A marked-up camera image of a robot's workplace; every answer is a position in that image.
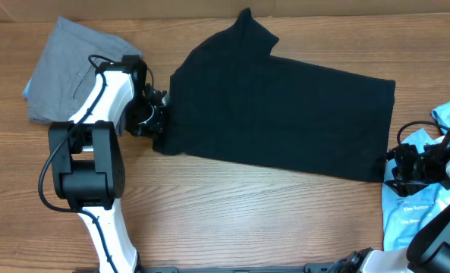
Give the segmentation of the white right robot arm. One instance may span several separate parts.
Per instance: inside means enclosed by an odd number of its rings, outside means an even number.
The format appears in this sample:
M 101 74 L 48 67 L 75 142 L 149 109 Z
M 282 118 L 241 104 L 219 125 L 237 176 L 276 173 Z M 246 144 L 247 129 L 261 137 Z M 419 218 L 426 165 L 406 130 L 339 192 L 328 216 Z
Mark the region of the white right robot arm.
M 394 160 L 393 179 L 386 185 L 401 197 L 413 195 L 435 182 L 450 188 L 450 127 L 436 125 L 447 134 L 442 142 L 425 145 L 419 153 L 411 144 L 399 143 L 387 152 Z M 450 273 L 450 205 L 417 232 L 407 248 L 380 251 L 363 249 L 332 263 L 327 272 Z

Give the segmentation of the black t-shirt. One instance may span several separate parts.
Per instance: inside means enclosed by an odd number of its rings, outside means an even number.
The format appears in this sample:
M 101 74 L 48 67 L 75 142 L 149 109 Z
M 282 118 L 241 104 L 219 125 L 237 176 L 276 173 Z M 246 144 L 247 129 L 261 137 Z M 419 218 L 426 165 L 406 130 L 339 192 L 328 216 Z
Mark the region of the black t-shirt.
M 244 9 L 171 75 L 153 148 L 380 182 L 395 82 L 272 55 L 278 38 Z

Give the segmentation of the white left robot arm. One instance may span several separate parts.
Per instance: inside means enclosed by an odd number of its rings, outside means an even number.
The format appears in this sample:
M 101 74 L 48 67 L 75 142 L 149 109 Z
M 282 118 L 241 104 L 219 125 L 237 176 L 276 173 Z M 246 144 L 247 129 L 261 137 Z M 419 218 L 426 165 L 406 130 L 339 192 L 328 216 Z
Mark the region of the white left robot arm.
M 48 132 L 50 155 L 39 175 L 42 203 L 56 210 L 43 192 L 47 171 L 55 193 L 68 202 L 64 213 L 78 215 L 89 231 L 99 258 L 99 272 L 141 272 L 121 210 L 125 169 L 118 128 L 134 137 L 155 138 L 167 119 L 168 93 L 146 83 L 152 75 L 138 55 L 120 61 L 102 58 L 87 100 L 66 122 L 54 122 Z

